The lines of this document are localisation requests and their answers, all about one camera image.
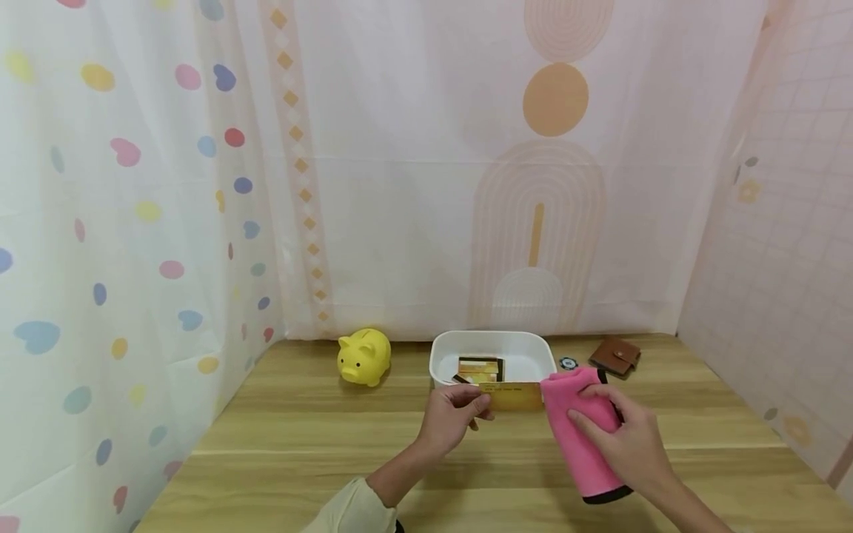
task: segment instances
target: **pink microfiber towel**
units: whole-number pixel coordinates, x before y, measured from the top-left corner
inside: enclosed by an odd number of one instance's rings
[[[567,415],[569,409],[574,409],[586,414],[604,431],[615,432],[622,421],[610,400],[578,395],[587,385],[606,382],[607,376],[603,370],[581,367],[571,372],[551,374],[540,383],[548,422],[563,452],[569,473],[583,500],[593,505],[616,501],[633,492],[613,473],[595,445],[575,427]]]

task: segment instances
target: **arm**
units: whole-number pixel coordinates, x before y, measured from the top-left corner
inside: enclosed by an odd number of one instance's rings
[[[577,411],[568,416],[601,451],[613,471],[643,495],[681,533],[731,533],[731,529],[672,470],[654,413],[612,385],[590,385],[582,396],[606,397],[625,423],[614,433],[599,428]]]
[[[394,531],[394,509],[412,487],[462,438],[474,418],[493,420],[490,398],[476,385],[442,387],[430,394],[415,441],[367,479],[355,479],[327,503],[303,533]]]

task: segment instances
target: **beige sleeve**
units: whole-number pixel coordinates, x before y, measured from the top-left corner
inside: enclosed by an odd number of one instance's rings
[[[364,478],[350,481],[302,533],[394,533],[397,509],[387,509]]]

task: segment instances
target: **brown wallet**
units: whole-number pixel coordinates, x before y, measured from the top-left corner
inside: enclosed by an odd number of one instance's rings
[[[640,362],[640,348],[619,337],[605,337],[589,357],[589,362],[624,379]]]

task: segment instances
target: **hand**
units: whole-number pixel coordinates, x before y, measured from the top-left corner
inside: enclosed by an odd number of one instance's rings
[[[612,385],[590,385],[580,394],[605,397],[622,413],[625,423],[614,433],[605,432],[578,411],[569,410],[568,417],[629,487],[648,498],[678,481],[660,438],[657,417],[650,409]]]
[[[491,397],[476,385],[448,385],[432,391],[415,445],[437,458],[444,457],[462,442],[469,425],[478,430],[474,418],[495,419],[489,411],[490,402]]]

